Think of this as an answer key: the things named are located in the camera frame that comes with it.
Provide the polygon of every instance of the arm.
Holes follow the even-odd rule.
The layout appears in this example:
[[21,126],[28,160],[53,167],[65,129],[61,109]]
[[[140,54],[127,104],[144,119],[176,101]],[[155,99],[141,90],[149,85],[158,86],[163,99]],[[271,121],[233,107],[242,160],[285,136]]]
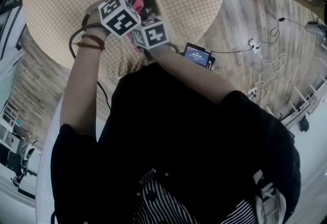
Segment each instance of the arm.
[[152,49],[151,54],[169,74],[215,104],[236,90],[223,77],[171,51],[166,45]]
[[[97,11],[90,16],[88,24],[99,22]],[[102,28],[88,29],[86,33],[98,36],[103,41],[107,38],[107,33]],[[98,46],[89,38],[84,38],[83,42]],[[96,135],[96,99],[100,55],[101,50],[78,48],[62,100],[60,126],[68,124],[81,135],[94,137]]]

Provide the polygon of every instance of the electrical outlet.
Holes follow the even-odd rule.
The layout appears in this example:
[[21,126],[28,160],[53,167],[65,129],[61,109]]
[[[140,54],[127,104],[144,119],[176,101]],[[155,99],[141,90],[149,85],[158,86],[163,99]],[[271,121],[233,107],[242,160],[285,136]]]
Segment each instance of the electrical outlet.
[[247,95],[248,95],[248,96],[252,96],[253,94],[256,93],[257,90],[258,90],[258,88],[257,88],[257,87],[254,87],[254,88],[250,89],[250,90],[247,92]]
[[256,41],[253,38],[249,40],[249,45],[255,54],[258,53],[259,51],[259,49],[257,49],[258,45],[256,44]]

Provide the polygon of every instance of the bracelet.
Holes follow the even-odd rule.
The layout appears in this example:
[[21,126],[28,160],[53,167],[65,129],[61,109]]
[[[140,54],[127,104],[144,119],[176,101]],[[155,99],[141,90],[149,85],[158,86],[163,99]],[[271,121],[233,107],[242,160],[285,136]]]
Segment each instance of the bracelet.
[[97,37],[97,36],[89,35],[89,34],[83,34],[82,38],[90,38],[90,39],[94,40],[96,43],[98,43],[99,46],[104,47],[104,41],[101,38]]
[[104,46],[94,46],[94,45],[90,45],[90,44],[85,44],[85,43],[73,43],[77,46],[79,46],[80,48],[90,48],[90,49],[96,49],[96,50],[101,50],[104,51],[106,48]]

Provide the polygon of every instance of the striped shirt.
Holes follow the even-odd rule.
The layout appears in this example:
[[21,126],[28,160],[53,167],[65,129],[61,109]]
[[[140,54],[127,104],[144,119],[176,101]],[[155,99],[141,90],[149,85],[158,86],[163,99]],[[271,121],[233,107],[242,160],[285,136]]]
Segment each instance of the striped shirt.
[[[179,203],[156,180],[144,183],[141,203],[134,214],[133,224],[198,224],[185,206]],[[221,224],[256,224],[252,206],[243,200]]]

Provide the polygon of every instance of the wooden floor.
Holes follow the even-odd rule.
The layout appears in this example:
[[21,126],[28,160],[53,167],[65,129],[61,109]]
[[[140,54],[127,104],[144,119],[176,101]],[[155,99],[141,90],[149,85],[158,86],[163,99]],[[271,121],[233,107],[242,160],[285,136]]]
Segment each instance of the wooden floor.
[[[199,45],[208,50],[230,52],[242,50],[249,39],[257,42],[274,41],[269,35],[277,27],[277,19],[286,17],[300,24],[312,20],[310,11],[293,0],[224,0],[215,21],[200,39]],[[261,107],[269,105],[278,115],[286,115],[290,107],[288,101],[296,101],[292,92],[296,86],[305,93],[308,84],[319,83],[318,74],[327,75],[327,69],[317,60],[318,56],[327,60],[327,54],[320,44],[322,38],[306,32],[303,27],[289,21],[279,23],[280,37],[277,43],[264,44],[260,54],[265,62],[273,61],[279,54],[287,54],[287,63],[279,76],[271,80],[266,91],[257,96]],[[28,30],[22,38],[26,57],[10,98],[20,107],[19,119],[30,132],[32,140],[39,140],[41,148],[51,117],[60,100],[69,71],[45,55],[33,41]],[[261,58],[252,51],[237,54],[215,54],[215,72],[228,78],[239,90],[247,92],[260,80],[268,80],[270,66],[263,65]],[[112,95],[117,78],[100,79],[106,92]],[[103,94],[98,90],[98,116],[106,119],[109,110]]]

